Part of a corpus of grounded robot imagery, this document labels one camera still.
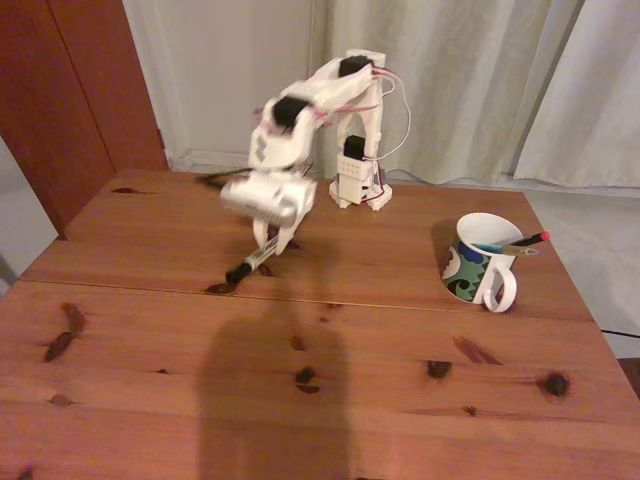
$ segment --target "mug handle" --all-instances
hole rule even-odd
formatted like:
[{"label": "mug handle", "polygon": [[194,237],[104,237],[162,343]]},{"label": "mug handle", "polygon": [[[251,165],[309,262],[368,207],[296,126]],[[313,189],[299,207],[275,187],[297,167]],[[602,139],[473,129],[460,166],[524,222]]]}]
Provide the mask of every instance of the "mug handle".
[{"label": "mug handle", "polygon": [[516,292],[518,290],[518,286],[516,284],[516,277],[513,275],[513,272],[509,270],[502,264],[498,264],[495,266],[496,273],[499,273],[502,277],[502,298],[500,302],[496,300],[496,296],[493,293],[493,290],[486,290],[482,295],[482,299],[484,300],[485,305],[492,312],[500,313],[504,312],[507,308],[511,306],[513,301],[516,299]]}]

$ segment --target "marker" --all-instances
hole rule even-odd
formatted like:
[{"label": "marker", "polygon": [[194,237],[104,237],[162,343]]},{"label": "marker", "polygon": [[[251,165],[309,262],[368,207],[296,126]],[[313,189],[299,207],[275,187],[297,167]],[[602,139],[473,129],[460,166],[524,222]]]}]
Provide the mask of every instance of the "marker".
[{"label": "marker", "polygon": [[544,242],[550,238],[551,234],[549,232],[540,232],[535,235],[531,235],[530,237],[511,242],[509,245],[513,245],[514,247],[528,247],[529,245],[535,245],[536,243]]},{"label": "marker", "polygon": [[256,268],[262,265],[269,257],[271,257],[275,251],[276,246],[278,245],[279,235],[276,235],[271,240],[269,240],[263,248],[259,248],[244,261],[238,265],[236,268],[229,270],[225,274],[225,279],[227,283],[232,285],[237,285],[242,281],[244,277],[253,272]]},{"label": "marker", "polygon": [[535,248],[516,247],[514,245],[485,245],[483,243],[474,243],[474,247],[484,250],[488,253],[497,253],[499,255],[537,255]]}]

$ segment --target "white wire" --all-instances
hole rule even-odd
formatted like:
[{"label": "white wire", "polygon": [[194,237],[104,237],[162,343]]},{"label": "white wire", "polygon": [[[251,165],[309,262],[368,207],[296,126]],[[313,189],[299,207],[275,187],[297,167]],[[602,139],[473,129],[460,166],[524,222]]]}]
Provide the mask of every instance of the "white wire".
[{"label": "white wire", "polygon": [[387,90],[382,94],[382,98],[389,95],[390,93],[395,92],[396,90],[396,82],[393,80],[393,77],[382,77],[382,80],[387,80],[391,83],[391,90]]},{"label": "white wire", "polygon": [[393,152],[398,150],[402,145],[404,145],[404,142],[407,141],[407,137],[409,137],[409,132],[411,131],[411,108],[409,107],[409,102],[407,101],[407,94],[406,94],[405,89],[404,89],[404,82],[402,81],[402,79],[398,75],[396,75],[395,73],[393,73],[393,72],[391,72],[389,70],[382,70],[382,71],[380,71],[378,73],[378,75],[382,75],[382,78],[387,78],[387,77],[394,78],[400,84],[400,91],[401,91],[400,93],[402,93],[402,101],[404,102],[404,107],[407,110],[407,131],[405,132],[404,138],[402,139],[402,141],[393,150],[391,150],[390,152],[385,153],[381,157],[367,158],[367,160],[382,160],[383,158],[388,157]]}]

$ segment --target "wooden door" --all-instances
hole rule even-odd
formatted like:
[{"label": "wooden door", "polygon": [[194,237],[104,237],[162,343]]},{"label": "wooden door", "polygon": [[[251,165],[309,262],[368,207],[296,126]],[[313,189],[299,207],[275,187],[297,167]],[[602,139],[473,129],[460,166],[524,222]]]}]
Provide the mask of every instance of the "wooden door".
[{"label": "wooden door", "polygon": [[59,233],[115,172],[167,162],[122,3],[0,2],[0,136]]}]

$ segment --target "black cord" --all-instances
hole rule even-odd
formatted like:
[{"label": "black cord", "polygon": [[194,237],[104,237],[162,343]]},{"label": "black cord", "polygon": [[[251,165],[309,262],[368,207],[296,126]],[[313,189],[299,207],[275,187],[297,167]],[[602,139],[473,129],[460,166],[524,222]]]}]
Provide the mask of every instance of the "black cord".
[{"label": "black cord", "polygon": [[621,337],[640,338],[640,335],[633,333],[616,332],[615,330],[600,330],[602,333],[610,333],[611,335],[620,335]]},{"label": "black cord", "polygon": [[196,178],[196,181],[199,183],[204,183],[206,186],[215,188],[216,190],[222,190],[225,183],[219,183],[216,180],[220,177],[226,177],[227,175],[236,175],[238,173],[250,172],[253,170],[252,168],[240,168],[238,170],[231,170],[230,172],[218,172],[218,173],[210,173],[208,175],[202,175],[201,177]]}]

